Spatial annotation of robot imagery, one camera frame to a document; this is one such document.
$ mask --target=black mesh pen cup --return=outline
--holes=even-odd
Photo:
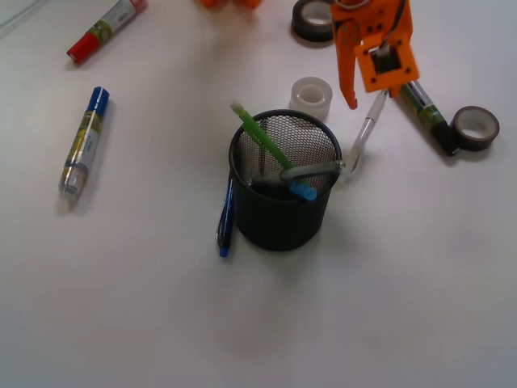
[[[334,134],[319,120],[301,112],[276,110],[254,117],[295,166],[342,159]],[[282,166],[253,141],[242,127],[229,149],[234,180],[237,227],[253,244],[269,251],[290,251],[307,243],[322,226],[330,190],[338,174],[308,178],[317,190],[313,201],[273,199],[251,187],[251,178]]]

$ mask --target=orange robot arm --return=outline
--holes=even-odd
[[[419,78],[410,46],[413,22],[409,0],[336,0],[331,6],[341,91],[351,109],[355,59],[367,92],[389,89]]]

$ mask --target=marker cap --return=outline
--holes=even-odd
[[[106,111],[107,101],[110,99],[110,94],[103,87],[96,87],[91,95],[90,103],[87,111],[97,113],[98,116],[104,117]]]
[[[74,46],[68,50],[67,54],[78,65],[83,63],[88,57],[100,47],[99,39],[91,32],[87,32]]]

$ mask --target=blue pen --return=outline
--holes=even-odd
[[[233,179],[228,178],[228,188],[226,189],[225,207],[217,227],[217,245],[219,246],[219,256],[226,258],[229,253],[229,246],[232,241],[233,229]]]

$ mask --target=clear tape roll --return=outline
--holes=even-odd
[[[292,87],[290,108],[323,121],[329,114],[332,88],[320,78],[307,77]]]

